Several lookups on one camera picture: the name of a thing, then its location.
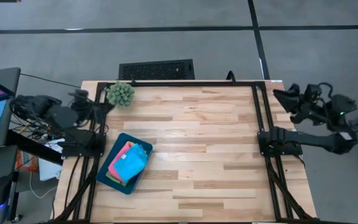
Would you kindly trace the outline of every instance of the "pink cloth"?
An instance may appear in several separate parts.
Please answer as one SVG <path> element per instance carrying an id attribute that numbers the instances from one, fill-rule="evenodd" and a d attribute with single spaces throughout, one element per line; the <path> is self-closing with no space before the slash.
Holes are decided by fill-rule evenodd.
<path id="1" fill-rule="evenodd" d="M 121 182 L 123 182 L 123 181 L 122 181 L 121 177 L 118 175 L 118 173 L 117 173 L 117 171 L 116 171 L 116 169 L 114 168 L 113 165 L 114 165 L 114 164 L 117 162 L 117 160 L 118 160 L 122 155 L 124 155 L 131 147 L 132 147 L 132 146 L 131 146 L 130 142 L 127 142 L 127 143 L 125 144 L 125 146 L 122 147 L 122 149 L 118 152 L 117 156 L 112 160 L 112 162 L 111 162 L 110 165 L 109 165 L 109 173 L 110 173 L 113 177 L 119 179 L 119 181 L 121 181 Z"/>

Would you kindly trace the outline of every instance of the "succulent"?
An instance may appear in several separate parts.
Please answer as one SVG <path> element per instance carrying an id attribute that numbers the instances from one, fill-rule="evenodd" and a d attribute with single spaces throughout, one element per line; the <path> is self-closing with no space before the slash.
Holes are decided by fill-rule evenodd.
<path id="1" fill-rule="evenodd" d="M 130 84 L 117 82 L 107 90 L 107 99 L 109 103 L 118 108 L 126 108 L 134 99 L 135 90 Z"/>

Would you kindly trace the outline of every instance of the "gray floor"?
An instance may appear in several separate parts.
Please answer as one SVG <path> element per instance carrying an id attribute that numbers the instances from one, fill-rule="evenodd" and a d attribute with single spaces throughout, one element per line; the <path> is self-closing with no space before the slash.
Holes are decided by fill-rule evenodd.
<path id="1" fill-rule="evenodd" d="M 261 26 L 357 25 L 358 1 L 254 0 Z M 249 26 L 246 0 L 31 0 L 0 4 L 0 29 L 73 29 L 156 26 Z M 329 82 L 358 104 L 358 30 L 261 32 L 271 79 Z M 252 31 L 120 34 L 0 34 L 0 68 L 80 85 L 113 80 L 120 63 L 192 58 L 197 79 L 262 79 Z M 21 77 L 19 94 L 52 95 L 68 102 L 74 89 Z M 356 118 L 358 113 L 349 118 Z M 298 130 L 327 134 L 309 122 Z M 358 145 L 337 156 L 304 147 L 317 214 L 323 220 L 358 223 Z M 50 186 L 39 190 L 39 194 Z M 49 219 L 53 194 L 42 200 L 21 194 L 22 223 Z"/>

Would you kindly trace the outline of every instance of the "wooden table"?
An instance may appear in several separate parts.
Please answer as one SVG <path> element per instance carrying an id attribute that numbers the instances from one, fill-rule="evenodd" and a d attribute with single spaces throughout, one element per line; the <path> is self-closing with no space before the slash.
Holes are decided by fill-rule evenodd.
<path id="1" fill-rule="evenodd" d="M 91 99 L 95 98 L 97 83 L 82 84 Z M 272 94 L 283 84 L 266 81 L 266 86 L 274 124 L 293 129 L 290 115 Z M 123 132 L 153 144 L 154 153 L 133 194 L 96 184 L 91 222 L 275 220 L 265 162 L 256 138 L 259 128 L 250 87 L 137 87 L 132 106 L 112 110 L 106 124 L 108 143 L 100 166 Z M 64 207 L 75 160 L 69 158 L 63 164 L 55 198 L 57 215 Z M 282 156 L 282 160 L 289 191 L 307 213 L 315 216 L 303 164 L 293 156 Z M 82 159 L 75 169 L 69 201 L 78 188 L 81 163 Z M 80 218 L 85 215 L 87 196 L 86 192 Z M 278 197 L 284 217 L 279 190 Z"/>

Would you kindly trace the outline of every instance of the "blue tray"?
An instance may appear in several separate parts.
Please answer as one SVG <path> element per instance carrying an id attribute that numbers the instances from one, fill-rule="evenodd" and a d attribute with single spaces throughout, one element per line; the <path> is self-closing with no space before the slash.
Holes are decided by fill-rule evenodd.
<path id="1" fill-rule="evenodd" d="M 140 173 L 138 173 L 136 176 L 134 176 L 133 178 L 131 178 L 126 186 L 123 186 L 121 184 L 118 184 L 112 180 L 110 180 L 108 177 L 106 177 L 106 173 L 109 170 L 109 165 L 112 162 L 112 160 L 116 157 L 116 155 L 118 154 L 118 152 L 122 149 L 122 147 L 124 147 L 125 143 L 131 141 L 133 143 L 137 143 L 140 144 L 143 149 L 146 151 L 146 154 L 148 155 L 147 160 L 150 159 L 151 155 L 152 155 L 152 151 L 153 151 L 153 145 L 151 145 L 150 143 L 147 143 L 145 141 L 142 141 L 140 139 L 137 139 L 135 137 L 132 137 L 128 134 L 125 133 L 121 133 L 120 135 L 118 135 L 117 141 L 116 143 L 114 143 L 109 155 L 107 156 L 102 168 L 100 168 L 98 174 L 96 175 L 96 180 L 99 181 L 100 183 L 106 184 L 107 186 L 110 186 L 124 194 L 131 194 L 133 193 L 133 191 L 136 189 L 136 185 L 138 183 L 138 181 L 140 180 L 140 177 L 143 174 L 143 171 L 141 171 Z"/>

